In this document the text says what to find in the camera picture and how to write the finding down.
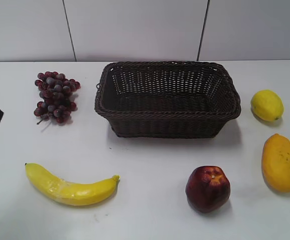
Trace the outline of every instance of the apple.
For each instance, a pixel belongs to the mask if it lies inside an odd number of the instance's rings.
[[[230,183],[220,167],[201,166],[190,175],[186,195],[196,210],[209,213],[229,199]]]

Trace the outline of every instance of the banana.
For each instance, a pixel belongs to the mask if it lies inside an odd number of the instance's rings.
[[[110,197],[115,191],[119,176],[92,184],[80,184],[65,181],[52,175],[36,163],[26,163],[29,181],[44,195],[66,205],[85,206],[99,203]]]

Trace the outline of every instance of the lemon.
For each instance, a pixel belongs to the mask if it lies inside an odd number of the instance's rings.
[[[250,103],[254,114],[268,122],[279,119],[284,112],[281,99],[271,90],[261,90],[255,93]]]

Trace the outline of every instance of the yellow lemon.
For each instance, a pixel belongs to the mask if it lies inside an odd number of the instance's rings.
[[[254,114],[265,121],[275,121],[284,112],[281,99],[271,90],[262,90],[255,93],[250,103]]]
[[[261,169],[273,189],[290,193],[290,141],[287,138],[274,134],[265,142]]]

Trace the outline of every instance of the brown wicker basket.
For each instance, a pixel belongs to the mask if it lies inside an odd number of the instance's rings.
[[[239,116],[240,98],[216,63],[116,62],[104,68],[95,111],[119,137],[212,138]]]

